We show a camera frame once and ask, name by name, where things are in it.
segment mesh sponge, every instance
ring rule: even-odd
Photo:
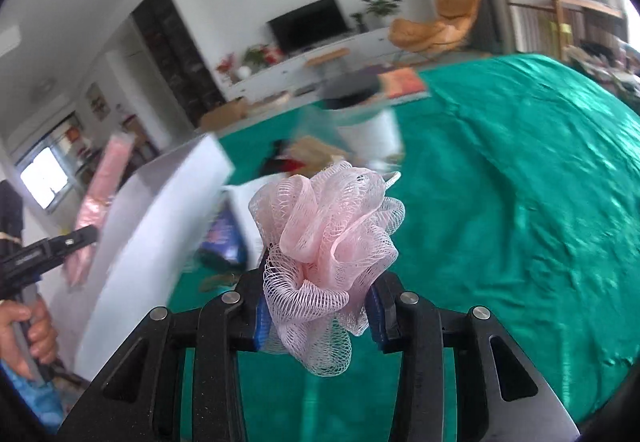
[[[389,237],[404,219],[385,197],[397,180],[338,162],[262,187],[249,210],[269,255],[264,297],[273,319],[264,350],[289,352],[312,374],[331,377],[351,361],[349,332],[369,326],[364,300],[398,256]]]

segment orange armchair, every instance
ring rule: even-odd
[[[389,29],[389,41],[402,52],[423,55],[458,48],[476,23],[480,2],[481,0],[437,0],[439,17],[436,21],[416,23],[398,18]]]

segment blue package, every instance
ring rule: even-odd
[[[22,400],[31,408],[31,411],[38,417],[42,425],[50,433],[56,433],[65,419],[65,413],[53,383],[48,382],[42,386],[37,386],[35,383],[14,373],[4,361],[0,361],[0,364],[16,391],[20,393]]]
[[[228,201],[223,204],[218,216],[211,224],[200,249],[215,253],[234,265],[246,263],[244,239]]]

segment human hand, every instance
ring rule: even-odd
[[[42,298],[38,297],[32,308],[14,301],[0,303],[0,359],[16,374],[25,378],[33,378],[33,375],[15,342],[12,323],[31,318],[33,325],[27,333],[31,355],[42,364],[51,364],[58,356],[58,333],[51,324],[51,316]]]

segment picture frame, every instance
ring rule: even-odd
[[[111,113],[111,108],[97,83],[91,83],[86,91],[86,98],[91,111],[100,122]]]

